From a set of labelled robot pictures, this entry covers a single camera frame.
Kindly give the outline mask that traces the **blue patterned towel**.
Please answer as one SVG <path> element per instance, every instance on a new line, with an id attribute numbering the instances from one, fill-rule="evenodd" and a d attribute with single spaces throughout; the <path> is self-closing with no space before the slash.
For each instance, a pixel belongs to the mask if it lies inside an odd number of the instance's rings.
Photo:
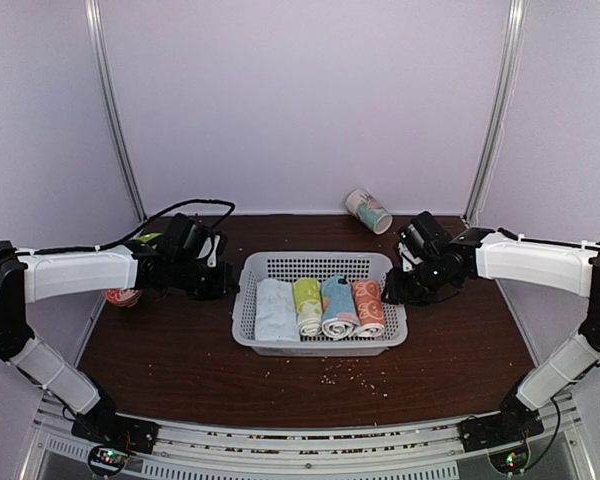
<path id="1" fill-rule="evenodd" d="M 348 280 L 342 276 L 326 279 L 321 284 L 321 296 L 323 334 L 332 340 L 343 340 L 353 335 L 360 321 Z"/>

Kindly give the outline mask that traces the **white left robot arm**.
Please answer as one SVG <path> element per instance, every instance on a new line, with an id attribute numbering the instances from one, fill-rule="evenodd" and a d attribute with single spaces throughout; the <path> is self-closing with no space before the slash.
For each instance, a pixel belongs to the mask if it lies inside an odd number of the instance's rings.
<path id="1" fill-rule="evenodd" d="M 93 380 L 70 365 L 27 322 L 27 307 L 48 298 L 104 290 L 180 290 L 197 301 L 237 289 L 222 261 L 223 233 L 178 214 L 167 230 L 143 241 L 131 236 L 102 246 L 17 249 L 0 241 L 0 360 L 13 364 L 85 416 L 103 444 L 117 442 L 124 424 Z"/>

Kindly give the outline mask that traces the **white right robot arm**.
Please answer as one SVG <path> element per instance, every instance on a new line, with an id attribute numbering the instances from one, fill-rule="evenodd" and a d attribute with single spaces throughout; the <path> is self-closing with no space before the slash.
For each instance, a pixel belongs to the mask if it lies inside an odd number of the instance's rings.
<path id="1" fill-rule="evenodd" d="M 424 211 L 400 229 L 399 266 L 386 275 L 384 302 L 431 305 L 441 288 L 467 280 L 510 280 L 573 293 L 588 301 L 576 331 L 503 401 L 493 419 L 499 440 L 515 440 L 531 424 L 531 413 L 600 363 L 600 242 L 527 238 L 504 228 L 468 228 L 458 236 Z"/>

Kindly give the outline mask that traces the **white plastic basket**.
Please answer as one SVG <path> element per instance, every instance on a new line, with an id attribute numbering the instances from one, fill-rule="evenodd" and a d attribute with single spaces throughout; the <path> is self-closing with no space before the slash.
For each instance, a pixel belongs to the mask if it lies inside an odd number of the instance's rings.
<path id="1" fill-rule="evenodd" d="M 380 295 L 392 264 L 371 252 L 260 252 L 247 258 L 234 340 L 263 356 L 376 356 L 408 335 Z"/>

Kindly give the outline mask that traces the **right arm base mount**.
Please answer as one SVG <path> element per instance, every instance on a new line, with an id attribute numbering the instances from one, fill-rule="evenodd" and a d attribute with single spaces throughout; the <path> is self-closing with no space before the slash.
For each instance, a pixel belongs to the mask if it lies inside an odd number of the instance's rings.
<path id="1" fill-rule="evenodd" d="M 500 410 L 482 417 L 468 417 L 458 424 L 465 452 L 491 449 L 544 432 L 538 410 L 526 407 L 517 397 L 508 396 Z"/>

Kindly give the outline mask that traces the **orange bunny towel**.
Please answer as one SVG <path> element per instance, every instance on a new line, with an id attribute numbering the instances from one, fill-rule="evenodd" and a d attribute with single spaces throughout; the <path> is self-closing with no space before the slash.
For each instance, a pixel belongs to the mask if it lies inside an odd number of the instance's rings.
<path id="1" fill-rule="evenodd" d="M 377 338 L 386 328 L 381 302 L 381 290 L 375 280 L 359 280 L 352 286 L 354 303 L 360 325 L 356 335 L 361 338 Z"/>

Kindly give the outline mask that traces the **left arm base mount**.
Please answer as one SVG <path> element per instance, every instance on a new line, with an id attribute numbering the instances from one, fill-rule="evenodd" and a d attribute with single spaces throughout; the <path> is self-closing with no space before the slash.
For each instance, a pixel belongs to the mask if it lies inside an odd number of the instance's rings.
<path id="1" fill-rule="evenodd" d="M 96 404 L 85 413 L 68 408 L 74 418 L 72 435 L 127 453 L 151 454 L 159 425 L 121 415 L 108 393 L 98 388 L 98 395 Z"/>

